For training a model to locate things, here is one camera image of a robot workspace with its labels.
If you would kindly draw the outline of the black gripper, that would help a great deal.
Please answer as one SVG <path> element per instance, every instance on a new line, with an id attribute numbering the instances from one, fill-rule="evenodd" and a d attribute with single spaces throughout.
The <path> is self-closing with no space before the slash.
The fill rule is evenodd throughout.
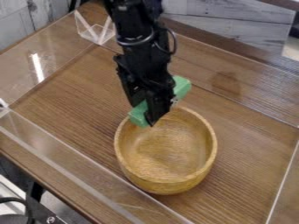
<path id="1" fill-rule="evenodd" d="M 170 112 L 173 106 L 174 77 L 169 63 L 174 52 L 169 40 L 146 42 L 118 41 L 123 52 L 117 54 L 117 73 L 133 107 L 147 103 L 145 118 L 151 127 Z"/>

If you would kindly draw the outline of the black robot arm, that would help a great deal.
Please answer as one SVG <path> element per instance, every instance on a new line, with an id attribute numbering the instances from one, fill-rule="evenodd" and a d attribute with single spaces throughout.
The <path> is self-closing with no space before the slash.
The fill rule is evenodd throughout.
<path id="1" fill-rule="evenodd" d="M 176 81 L 169 64 L 177 46 L 170 44 L 169 28 L 159 20 L 162 0 L 105 0 L 117 27 L 117 73 L 130 104 L 147 104 L 143 113 L 154 125 L 170 112 Z"/>

